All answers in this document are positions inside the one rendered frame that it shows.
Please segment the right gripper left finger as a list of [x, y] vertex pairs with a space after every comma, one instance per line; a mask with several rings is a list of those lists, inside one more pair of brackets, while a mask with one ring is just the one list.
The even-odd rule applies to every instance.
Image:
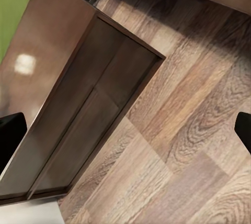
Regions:
[[26, 133], [23, 112], [0, 118], [0, 175]]

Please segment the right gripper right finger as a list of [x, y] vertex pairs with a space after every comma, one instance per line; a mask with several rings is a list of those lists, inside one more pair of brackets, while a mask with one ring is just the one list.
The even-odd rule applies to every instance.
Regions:
[[251, 114], [240, 111], [234, 130], [251, 154]]

